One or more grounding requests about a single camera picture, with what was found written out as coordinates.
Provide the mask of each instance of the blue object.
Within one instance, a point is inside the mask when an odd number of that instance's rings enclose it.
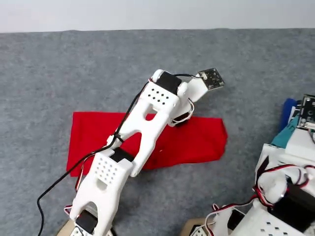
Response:
[[[288,98],[284,102],[283,107],[282,107],[279,132],[281,132],[288,125],[292,107],[296,107],[296,105],[297,105],[297,101],[292,98]]]
[[[299,116],[295,116],[290,121],[290,123],[279,134],[277,134],[277,136],[271,142],[271,145],[274,145],[280,148],[285,148],[287,142],[291,138],[291,135],[293,134],[297,126],[298,120],[299,120]]]

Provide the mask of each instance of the white plastic part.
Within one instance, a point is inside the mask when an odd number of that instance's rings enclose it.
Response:
[[[258,179],[258,186],[263,189],[266,200],[274,204],[284,196],[287,183],[285,175],[276,171],[263,173]]]
[[[70,236],[87,236],[87,235],[84,232],[82,232],[82,230],[79,229],[79,227],[75,227],[72,230]]]
[[[258,163],[256,165],[255,172],[257,173],[259,167],[263,163],[263,161],[269,157],[269,165],[267,166],[267,169],[275,167],[275,166],[280,166],[283,164],[294,164],[300,167],[304,167],[306,165],[315,165],[315,159],[310,160],[310,159],[305,159],[299,156],[293,156],[290,154],[287,154],[286,150],[280,147],[275,147],[270,144],[264,144],[260,158],[258,160]],[[283,169],[281,170],[285,175],[288,175],[292,178],[292,182],[296,182],[299,178],[299,171],[298,169]]]
[[[84,231],[80,226],[76,225],[72,230],[70,236],[91,236],[88,232]],[[113,233],[110,231],[107,232],[104,236],[114,236]]]
[[[161,76],[161,74],[164,72],[165,70],[161,70],[158,69],[154,72],[153,76],[151,76],[151,79],[154,83],[156,83],[159,79],[159,77]]]
[[[285,148],[286,154],[314,161],[315,144],[307,130],[295,129]]]
[[[194,234],[190,236],[208,236],[207,233],[203,230],[203,228],[198,229]]]
[[[233,208],[231,207],[216,216],[216,223],[212,228],[212,232],[215,236],[228,236],[227,223],[231,217],[232,211]]]
[[[188,83],[188,97],[192,102],[198,101],[208,91],[202,79],[192,79]]]
[[[126,159],[118,163],[111,159],[113,153],[113,150],[107,149],[95,155],[91,169],[73,200],[69,215],[75,221],[88,203],[94,203],[98,218],[94,236],[103,236],[104,232],[111,229],[120,193],[132,169],[132,163]]]
[[[136,132],[141,133],[140,149],[133,160],[130,176],[135,177],[151,155],[156,140],[167,124],[171,123],[173,113],[179,108],[180,99],[173,93],[149,82],[141,93],[137,104],[120,129],[123,140]],[[157,113],[152,120],[146,120],[146,115],[155,110]]]
[[[163,70],[157,70],[151,77],[156,82]],[[188,97],[194,97],[194,101],[204,95],[208,89],[200,85],[191,85],[182,82],[175,95],[157,84],[149,81],[134,108],[120,128],[119,135],[123,140],[140,132],[140,149],[132,162],[126,159],[116,163],[110,156],[114,149],[121,145],[118,139],[111,149],[97,153],[94,157],[90,172],[82,181],[70,212],[70,218],[75,221],[84,207],[92,202],[97,207],[98,224],[94,229],[94,236],[103,236],[112,226],[113,218],[118,208],[121,190],[128,176],[135,177],[141,171],[143,165],[151,155],[157,138],[166,125],[173,126],[172,119],[188,112],[191,109]],[[156,111],[152,120],[146,120],[146,115]],[[111,143],[113,136],[107,139]]]
[[[230,236],[305,236],[305,234],[269,214],[260,203],[255,203]]]

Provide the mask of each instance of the black cable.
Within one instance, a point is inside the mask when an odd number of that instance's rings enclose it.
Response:
[[[122,122],[119,124],[117,130],[114,132],[114,137],[113,137],[113,140],[112,142],[107,145],[107,146],[104,146],[100,149],[97,149],[95,151],[92,151],[90,152],[89,154],[86,154],[84,157],[82,157],[77,163],[75,163],[67,172],[65,172],[59,179],[57,179],[52,185],[50,185],[49,188],[47,188],[38,198],[37,198],[37,207],[38,207],[38,210],[40,212],[40,215],[41,215],[41,224],[40,224],[40,230],[39,230],[39,233],[38,233],[38,236],[41,235],[42,231],[43,231],[43,228],[44,228],[44,221],[45,221],[45,218],[44,218],[44,212],[43,212],[43,209],[41,208],[40,206],[40,199],[42,197],[44,197],[50,190],[52,190],[60,181],[62,181],[68,174],[70,174],[71,171],[73,171],[82,161],[84,161],[84,159],[90,157],[90,156],[93,156],[95,155],[96,153],[100,152],[100,151],[104,151],[108,148],[110,148],[115,140],[119,137],[119,131],[123,125],[123,123],[125,122],[125,120],[127,119],[131,109],[133,108],[133,105],[134,103],[137,101],[137,99],[140,97],[140,94],[142,93],[142,91],[144,90],[144,88],[146,87],[146,85],[148,84],[148,82],[142,87],[141,91],[134,97],[132,103],[130,104],[128,110],[126,111],[126,114],[124,115],[123,119],[122,119]]]
[[[202,77],[191,75],[191,74],[175,74],[174,76],[184,76],[184,77],[192,77],[196,79],[202,79]]]

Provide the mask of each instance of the teal object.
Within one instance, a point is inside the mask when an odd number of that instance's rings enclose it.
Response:
[[[277,134],[271,144],[280,148],[285,148],[297,126],[298,119],[299,116],[295,116],[289,124],[287,124],[287,126],[279,134]]]

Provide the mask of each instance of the white robot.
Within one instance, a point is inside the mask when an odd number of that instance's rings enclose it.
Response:
[[[191,236],[315,236],[315,97],[305,94],[299,111],[297,128],[285,148],[263,145],[250,201],[214,205],[205,224]],[[233,210],[249,204],[251,209],[231,232]]]
[[[179,76],[192,79],[187,83]],[[82,175],[79,178],[73,204],[65,208],[66,212],[70,210],[69,217],[75,222],[71,236],[110,236],[122,188],[128,177],[139,174],[162,130],[166,125],[174,126],[188,120],[194,111],[194,102],[207,91],[222,86],[224,81],[216,69],[200,71],[196,76],[157,70],[136,96],[133,109],[131,106],[116,132],[108,138],[107,146],[83,160],[94,155],[91,169],[81,184]],[[195,228],[191,236],[315,235],[312,229],[315,220],[315,141],[312,133],[315,119],[310,113],[314,108],[315,98],[305,96],[298,128],[285,149],[264,144],[255,170],[255,195],[246,203],[252,204],[252,208],[233,232],[228,229],[228,222],[239,205],[221,208],[214,205],[205,224]],[[151,111],[156,112],[155,117],[146,120]],[[120,145],[136,132],[141,132],[142,138],[138,154],[132,157]],[[39,200],[48,191],[37,200],[40,210]],[[215,216],[214,220],[208,222],[211,216]]]
[[[180,76],[190,76],[187,83]],[[95,154],[91,169],[78,187],[70,219],[75,222],[71,236],[110,235],[121,191],[128,177],[136,177],[151,155],[157,138],[166,125],[174,126],[188,120],[194,102],[207,91],[224,86],[218,71],[213,68],[196,76],[172,75],[157,70],[143,87],[129,115],[107,140],[107,149]],[[155,111],[152,120],[148,113]],[[133,158],[119,146],[136,132],[141,132],[140,149]]]

